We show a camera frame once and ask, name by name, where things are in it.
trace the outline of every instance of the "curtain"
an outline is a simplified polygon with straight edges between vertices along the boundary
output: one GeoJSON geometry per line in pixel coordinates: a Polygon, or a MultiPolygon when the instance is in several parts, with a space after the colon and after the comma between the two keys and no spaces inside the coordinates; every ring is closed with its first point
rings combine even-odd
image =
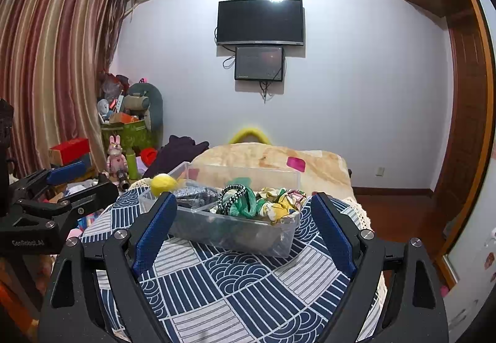
{"type": "Polygon", "coordinates": [[[105,168],[96,74],[108,0],[0,0],[0,97],[14,106],[12,155],[21,176],[50,167],[48,149],[89,139],[105,168]]]}
{"type": "Polygon", "coordinates": [[[121,32],[122,20],[126,11],[126,5],[129,0],[109,0],[107,8],[107,16],[104,25],[104,46],[103,70],[107,73],[112,64],[113,55],[116,52],[117,41],[121,32]]]}

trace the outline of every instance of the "green scrunchie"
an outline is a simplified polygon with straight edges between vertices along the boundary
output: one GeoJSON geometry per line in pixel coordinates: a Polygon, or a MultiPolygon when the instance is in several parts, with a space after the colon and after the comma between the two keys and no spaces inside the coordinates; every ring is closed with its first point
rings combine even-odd
{"type": "MultiPolygon", "coordinates": [[[[223,202],[227,201],[228,198],[229,195],[225,194],[223,202]]],[[[246,193],[228,208],[229,215],[233,217],[254,218],[259,212],[260,208],[257,207],[255,193],[248,187],[246,193]]]]}

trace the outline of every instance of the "metal screw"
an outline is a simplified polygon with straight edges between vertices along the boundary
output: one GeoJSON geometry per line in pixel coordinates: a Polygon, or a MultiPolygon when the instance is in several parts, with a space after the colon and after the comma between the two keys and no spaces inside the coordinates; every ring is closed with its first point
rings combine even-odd
{"type": "Polygon", "coordinates": [[[66,242],[66,246],[74,246],[77,244],[77,242],[79,241],[79,238],[78,237],[70,237],[66,242]]]}
{"type": "Polygon", "coordinates": [[[416,248],[420,248],[422,246],[422,241],[418,238],[412,238],[410,240],[410,244],[412,244],[416,248]]]}
{"type": "Polygon", "coordinates": [[[124,239],[127,237],[127,231],[126,230],[117,230],[115,233],[113,233],[113,237],[115,239],[124,239]]]}
{"type": "Polygon", "coordinates": [[[360,232],[360,235],[363,239],[373,239],[374,238],[374,233],[373,231],[370,231],[368,229],[362,230],[360,232]]]}

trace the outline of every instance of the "yellow ball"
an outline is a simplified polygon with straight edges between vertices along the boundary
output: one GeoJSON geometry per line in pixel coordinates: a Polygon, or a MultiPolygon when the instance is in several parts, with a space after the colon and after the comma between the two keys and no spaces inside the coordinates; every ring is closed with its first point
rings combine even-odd
{"type": "Polygon", "coordinates": [[[160,196],[162,192],[173,192],[178,187],[178,182],[167,174],[155,175],[150,184],[153,196],[160,196]]]}

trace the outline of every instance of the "blue and white tablecloth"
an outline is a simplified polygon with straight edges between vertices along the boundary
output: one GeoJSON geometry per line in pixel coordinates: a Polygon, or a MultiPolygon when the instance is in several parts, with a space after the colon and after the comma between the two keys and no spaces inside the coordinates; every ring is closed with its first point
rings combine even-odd
{"type": "MultiPolygon", "coordinates": [[[[130,189],[83,234],[100,241],[129,227],[140,214],[130,189]]],[[[358,225],[352,207],[333,199],[358,225]]],[[[338,271],[310,215],[302,210],[291,255],[286,259],[227,251],[167,236],[139,282],[173,342],[314,342],[343,296],[349,279],[338,271]]],[[[105,271],[98,270],[103,303],[115,332],[125,327],[105,271]]],[[[370,336],[381,305],[376,293],[358,340],[370,336]]]]}

